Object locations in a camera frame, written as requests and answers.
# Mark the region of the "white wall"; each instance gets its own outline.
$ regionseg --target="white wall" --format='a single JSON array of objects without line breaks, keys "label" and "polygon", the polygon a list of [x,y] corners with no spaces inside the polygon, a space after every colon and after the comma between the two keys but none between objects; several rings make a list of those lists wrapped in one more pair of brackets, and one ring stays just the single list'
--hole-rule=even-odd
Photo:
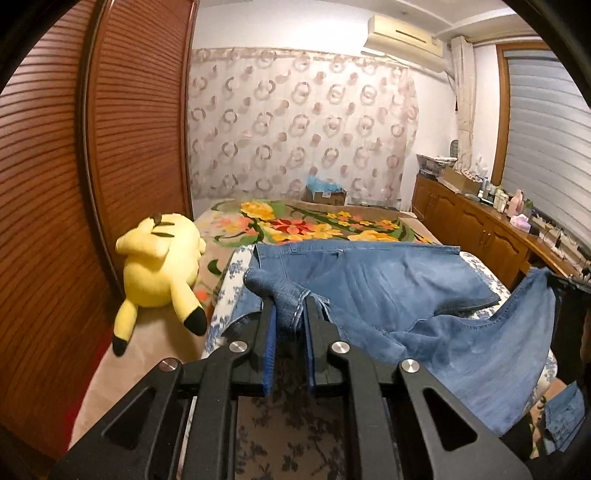
[{"label": "white wall", "polygon": [[499,130],[499,64],[496,46],[474,49],[476,57],[476,113],[472,141],[473,162],[480,156],[488,166],[489,178],[495,164],[496,138]]},{"label": "white wall", "polygon": [[[199,9],[193,48],[276,47],[359,55],[374,13],[362,8],[316,0],[253,0]],[[455,96],[445,73],[413,70],[419,123],[413,151],[448,155],[457,138]],[[401,206],[413,196],[418,164],[404,165]]]}]

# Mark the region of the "bed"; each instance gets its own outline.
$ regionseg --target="bed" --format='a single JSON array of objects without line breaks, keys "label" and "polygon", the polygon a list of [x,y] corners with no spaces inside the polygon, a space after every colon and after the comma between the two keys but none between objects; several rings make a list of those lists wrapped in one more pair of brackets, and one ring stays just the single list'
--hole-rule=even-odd
[{"label": "bed", "polygon": [[[194,361],[207,357],[223,343],[221,334],[242,290],[242,274],[257,242],[281,244],[338,238],[437,243],[421,222],[401,212],[296,201],[223,200],[205,211],[196,225],[207,243],[199,265],[200,281],[194,287],[209,312],[206,336],[197,338],[185,331],[170,307],[142,311],[125,355],[116,358],[109,349],[101,360],[82,402],[70,445],[162,358]],[[465,252],[461,256],[499,294],[501,303],[509,297],[509,291],[480,260]],[[500,305],[475,312],[472,317],[489,317]],[[239,400],[237,478],[343,476],[342,406],[335,399],[310,398],[301,381],[303,375],[294,367],[292,352],[280,351],[277,388],[272,397]],[[524,411],[541,398],[556,375],[556,359],[549,352]]]}]

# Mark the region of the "window blind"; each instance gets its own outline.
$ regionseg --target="window blind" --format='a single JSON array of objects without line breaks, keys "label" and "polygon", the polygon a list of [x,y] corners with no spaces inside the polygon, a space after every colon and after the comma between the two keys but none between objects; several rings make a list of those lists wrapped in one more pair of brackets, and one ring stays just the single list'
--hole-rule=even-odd
[{"label": "window blind", "polygon": [[511,107],[502,186],[591,245],[591,111],[556,56],[508,50]]}]

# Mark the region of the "wooden window frame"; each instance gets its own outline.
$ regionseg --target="wooden window frame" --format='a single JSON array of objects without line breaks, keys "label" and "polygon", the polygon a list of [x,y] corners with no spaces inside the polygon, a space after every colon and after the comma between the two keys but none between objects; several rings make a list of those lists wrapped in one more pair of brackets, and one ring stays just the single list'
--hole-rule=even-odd
[{"label": "wooden window frame", "polygon": [[495,164],[492,167],[491,183],[500,185],[505,170],[507,143],[509,143],[509,117],[511,114],[511,85],[509,82],[509,62],[505,57],[507,50],[550,50],[543,41],[518,41],[498,43],[496,58],[499,63],[499,131],[496,137]]}]

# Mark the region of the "cardboard box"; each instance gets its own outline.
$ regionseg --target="cardboard box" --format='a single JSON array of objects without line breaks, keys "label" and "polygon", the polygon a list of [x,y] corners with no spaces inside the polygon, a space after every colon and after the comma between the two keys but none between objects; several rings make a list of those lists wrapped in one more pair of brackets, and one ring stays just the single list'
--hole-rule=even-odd
[{"label": "cardboard box", "polygon": [[471,193],[478,195],[480,190],[480,182],[472,181],[465,175],[454,170],[451,167],[443,169],[443,175],[441,176],[445,181],[451,183],[455,188],[459,189],[462,193]]},{"label": "cardboard box", "polygon": [[308,187],[302,200],[321,205],[344,205],[347,192],[312,192]]}]

